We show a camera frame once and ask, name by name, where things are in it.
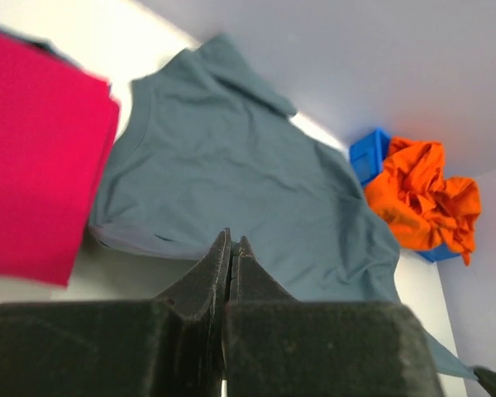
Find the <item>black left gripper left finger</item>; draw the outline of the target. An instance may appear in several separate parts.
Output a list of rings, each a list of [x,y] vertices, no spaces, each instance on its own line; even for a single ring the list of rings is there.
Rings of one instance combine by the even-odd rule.
[[[152,299],[0,304],[0,396],[218,396],[230,254]]]

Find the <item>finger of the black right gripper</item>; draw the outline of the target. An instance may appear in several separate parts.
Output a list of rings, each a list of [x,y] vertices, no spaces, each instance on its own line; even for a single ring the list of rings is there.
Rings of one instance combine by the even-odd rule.
[[[496,372],[482,366],[472,368],[478,383],[491,397],[496,397]]]

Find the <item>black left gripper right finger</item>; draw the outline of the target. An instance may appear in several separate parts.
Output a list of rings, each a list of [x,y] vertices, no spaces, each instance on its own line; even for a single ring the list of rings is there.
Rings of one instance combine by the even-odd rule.
[[[421,324],[402,304],[292,298],[246,238],[223,323],[230,396],[440,396]]]

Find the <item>orange t shirt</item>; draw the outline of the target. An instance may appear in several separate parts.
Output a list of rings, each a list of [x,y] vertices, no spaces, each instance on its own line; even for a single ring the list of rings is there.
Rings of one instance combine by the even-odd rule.
[[[445,162],[440,142],[395,136],[365,197],[401,247],[430,251],[444,244],[469,265],[482,210],[479,187],[469,177],[445,177]]]

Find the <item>grey blue t shirt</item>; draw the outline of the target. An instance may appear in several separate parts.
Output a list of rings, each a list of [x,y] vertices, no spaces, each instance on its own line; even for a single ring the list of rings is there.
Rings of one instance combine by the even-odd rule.
[[[347,159],[305,135],[224,35],[131,83],[88,225],[105,246],[198,259],[229,229],[304,301],[398,301],[400,246]]]

